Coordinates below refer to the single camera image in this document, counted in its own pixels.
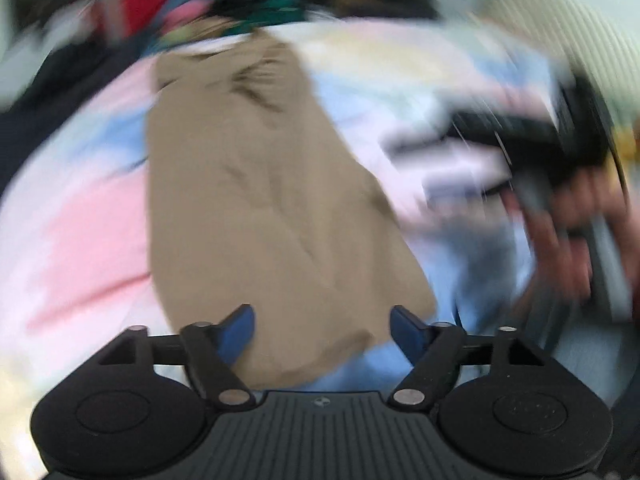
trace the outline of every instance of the pile of clothes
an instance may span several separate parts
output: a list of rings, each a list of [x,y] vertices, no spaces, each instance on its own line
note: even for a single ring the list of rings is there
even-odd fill
[[[0,111],[0,198],[31,153],[140,58],[167,0],[113,1],[116,9],[106,0],[92,3],[85,15],[89,36],[74,36],[51,52],[24,93]],[[117,41],[108,30],[113,11],[122,26]]]
[[[304,21],[295,0],[190,0],[167,14],[159,46],[244,34],[256,27]]]

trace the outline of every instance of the metal screw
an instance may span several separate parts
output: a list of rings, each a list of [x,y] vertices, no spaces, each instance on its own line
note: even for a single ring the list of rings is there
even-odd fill
[[[218,399],[227,406],[241,406],[251,399],[251,395],[244,390],[225,390]]]
[[[395,402],[404,404],[405,406],[417,406],[424,401],[424,398],[424,393],[410,388],[398,390],[394,393]]]

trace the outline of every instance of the pink cloth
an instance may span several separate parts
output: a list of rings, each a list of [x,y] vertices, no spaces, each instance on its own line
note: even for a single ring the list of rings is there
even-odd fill
[[[46,233],[47,304],[29,328],[45,328],[103,298],[119,301],[148,285],[145,181],[143,168],[87,187],[63,205]]]
[[[157,59],[156,56],[145,57],[127,68],[107,88],[91,99],[86,108],[105,115],[150,107],[156,99],[153,68]]]
[[[213,0],[190,0],[174,10],[171,10],[164,17],[164,24],[162,25],[162,33],[166,34],[178,28],[185,23],[192,22],[193,20],[202,16],[209,7]]]

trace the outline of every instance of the ribbed black surface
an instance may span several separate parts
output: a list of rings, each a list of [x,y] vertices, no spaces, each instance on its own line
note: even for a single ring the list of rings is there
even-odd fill
[[[450,451],[429,420],[377,393],[270,393],[223,415],[183,462],[149,480],[489,480]],[[63,480],[53,474],[49,480]]]

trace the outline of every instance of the red cloth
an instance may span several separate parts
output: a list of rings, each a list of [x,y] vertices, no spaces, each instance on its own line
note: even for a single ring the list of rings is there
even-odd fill
[[[126,35],[131,36],[145,28],[166,2],[167,0],[122,0]],[[103,34],[104,11],[100,2],[96,2],[92,8],[92,20],[96,30]]]

